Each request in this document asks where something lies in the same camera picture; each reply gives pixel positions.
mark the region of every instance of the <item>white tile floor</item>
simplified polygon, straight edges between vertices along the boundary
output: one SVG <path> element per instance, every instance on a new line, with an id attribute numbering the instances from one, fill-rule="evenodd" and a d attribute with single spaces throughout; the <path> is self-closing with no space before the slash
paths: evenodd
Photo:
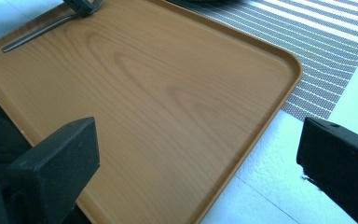
<path id="1" fill-rule="evenodd" d="M 0 0 L 0 36 L 62 0 Z M 358 133 L 358 69 L 330 119 Z M 301 178 L 296 151 L 302 122 L 280 111 L 204 223 L 354 223 Z"/>

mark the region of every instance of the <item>wooden tray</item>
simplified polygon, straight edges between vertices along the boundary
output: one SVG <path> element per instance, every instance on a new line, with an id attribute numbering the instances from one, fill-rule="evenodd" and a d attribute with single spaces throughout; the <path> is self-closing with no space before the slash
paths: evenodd
<path id="1" fill-rule="evenodd" d="M 1 51 L 68 13 L 0 39 L 0 105 L 33 145 L 96 118 L 101 168 L 78 200 L 92 222 L 201 221 L 299 81 L 298 60 L 160 0 L 105 1 Z"/>

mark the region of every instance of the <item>striped placemat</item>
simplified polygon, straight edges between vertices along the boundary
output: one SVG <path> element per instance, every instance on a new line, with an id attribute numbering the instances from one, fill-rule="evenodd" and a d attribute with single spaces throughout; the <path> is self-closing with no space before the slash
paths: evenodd
<path id="1" fill-rule="evenodd" d="M 293 52 L 301 81 L 283 110 L 328 119 L 358 65 L 358 1 L 170 0 Z"/>

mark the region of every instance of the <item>metal rod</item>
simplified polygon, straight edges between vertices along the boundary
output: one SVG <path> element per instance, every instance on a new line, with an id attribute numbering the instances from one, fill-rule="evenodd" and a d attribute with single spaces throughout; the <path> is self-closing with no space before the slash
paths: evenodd
<path id="1" fill-rule="evenodd" d="M 22 38 L 20 38 L 20 39 L 18 39 L 16 41 L 12 42 L 11 44 L 8 44 L 8 45 L 4 46 L 2 48 L 2 51 L 4 53 L 7 53 L 7 52 L 9 52 L 9 51 L 11 51 L 13 49 L 16 49 L 19 46 L 21 46 L 21 45 L 23 45 L 23 44 L 25 44 L 25 43 L 37 38 L 38 36 L 44 34 L 45 32 L 50 31 L 50 30 L 54 29 L 55 27 L 65 23 L 65 22 L 67 22 L 69 20 L 75 19 L 78 16 L 79 15 L 74 14 L 74 15 L 66 16 L 66 17 L 64 17 L 62 19 L 59 19 L 59 20 L 53 22 L 52 24 L 41 28 L 40 30 L 37 30 L 37 31 L 35 31 L 33 33 L 30 33 L 30 34 L 28 34 L 28 35 L 26 35 L 26 36 L 24 36 L 24 37 L 22 37 Z"/>

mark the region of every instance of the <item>wood grain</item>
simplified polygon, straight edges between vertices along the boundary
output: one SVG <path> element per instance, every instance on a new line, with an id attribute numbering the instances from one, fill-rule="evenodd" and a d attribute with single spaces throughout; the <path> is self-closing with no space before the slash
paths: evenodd
<path id="1" fill-rule="evenodd" d="M 286 51 L 185 9 L 115 0 L 0 51 L 0 104 L 32 144 L 96 118 L 101 169 L 79 198 L 94 223 L 190 223 L 300 74 Z"/>

